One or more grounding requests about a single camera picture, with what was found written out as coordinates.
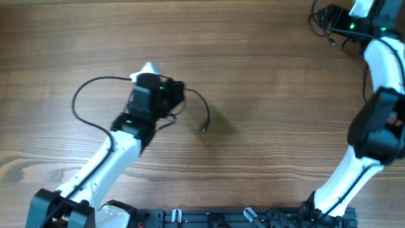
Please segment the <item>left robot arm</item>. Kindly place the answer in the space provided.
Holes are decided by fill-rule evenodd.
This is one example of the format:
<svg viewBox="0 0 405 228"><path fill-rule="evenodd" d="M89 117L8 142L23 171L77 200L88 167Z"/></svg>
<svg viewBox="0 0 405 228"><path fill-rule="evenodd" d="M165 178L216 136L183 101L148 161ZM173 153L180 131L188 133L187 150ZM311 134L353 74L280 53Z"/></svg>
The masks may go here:
<svg viewBox="0 0 405 228"><path fill-rule="evenodd" d="M135 162L159 131L161 118L184 101L182 81L138 73L126 110L105 130L106 139L70 180L57 190L40 189L32 198L27 227L140 227L137 209L115 200L102 204L121 173Z"/></svg>

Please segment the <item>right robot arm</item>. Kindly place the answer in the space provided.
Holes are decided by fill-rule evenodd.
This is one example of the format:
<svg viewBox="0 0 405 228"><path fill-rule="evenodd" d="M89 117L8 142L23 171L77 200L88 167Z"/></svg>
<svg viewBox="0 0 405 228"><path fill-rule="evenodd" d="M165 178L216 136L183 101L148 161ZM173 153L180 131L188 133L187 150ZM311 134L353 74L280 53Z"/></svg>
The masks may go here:
<svg viewBox="0 0 405 228"><path fill-rule="evenodd" d="M404 158L404 41L395 30L402 1L355 1L351 9L311 5L310 25L320 36L339 34L360 44L373 95L364 98L347 134L347 152L329 180L311 193L296 216L297 227L348 227L347 206L364 185Z"/></svg>

